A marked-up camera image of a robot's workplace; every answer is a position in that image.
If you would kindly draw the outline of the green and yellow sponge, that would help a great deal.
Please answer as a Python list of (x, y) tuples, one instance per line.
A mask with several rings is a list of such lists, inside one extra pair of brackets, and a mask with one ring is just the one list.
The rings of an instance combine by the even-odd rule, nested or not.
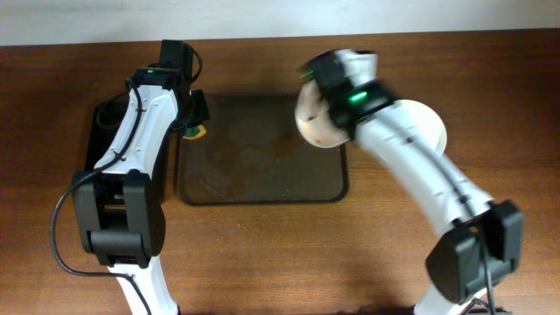
[(204, 137), (206, 133), (207, 129), (205, 126), (199, 124), (197, 126), (185, 127), (182, 137), (186, 140), (197, 140)]

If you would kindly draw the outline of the white plate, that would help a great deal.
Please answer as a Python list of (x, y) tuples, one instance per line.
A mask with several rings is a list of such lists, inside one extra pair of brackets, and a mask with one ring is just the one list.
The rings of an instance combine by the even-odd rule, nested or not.
[(440, 116), (420, 101), (398, 100), (397, 121), (407, 130), (414, 130), (439, 155), (447, 145), (447, 131)]
[(329, 105), (321, 98), (315, 80), (310, 80), (301, 87), (294, 115), (300, 135), (315, 147), (329, 149), (350, 140), (346, 131), (333, 124), (329, 115)]

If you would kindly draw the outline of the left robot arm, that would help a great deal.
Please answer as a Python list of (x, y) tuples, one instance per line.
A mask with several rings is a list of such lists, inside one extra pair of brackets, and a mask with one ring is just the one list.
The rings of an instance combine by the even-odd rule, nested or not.
[(84, 250), (107, 267), (135, 314), (178, 314), (165, 281), (164, 197), (167, 136), (201, 138), (209, 120), (205, 96), (191, 85), (202, 58), (187, 43), (165, 39), (159, 60), (125, 81), (128, 101), (104, 153), (75, 175), (73, 199)]

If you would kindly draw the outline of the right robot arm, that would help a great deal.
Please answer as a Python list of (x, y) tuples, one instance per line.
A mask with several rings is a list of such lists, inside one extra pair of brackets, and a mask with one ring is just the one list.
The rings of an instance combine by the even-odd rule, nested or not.
[(295, 121), (319, 148), (346, 143), (376, 158), (418, 204), (437, 235), (425, 267), (430, 287), (409, 314), (498, 314), (494, 289), (517, 271), (524, 217), (498, 202), (446, 155), (440, 117), (397, 95), (374, 52), (331, 50), (302, 68)]

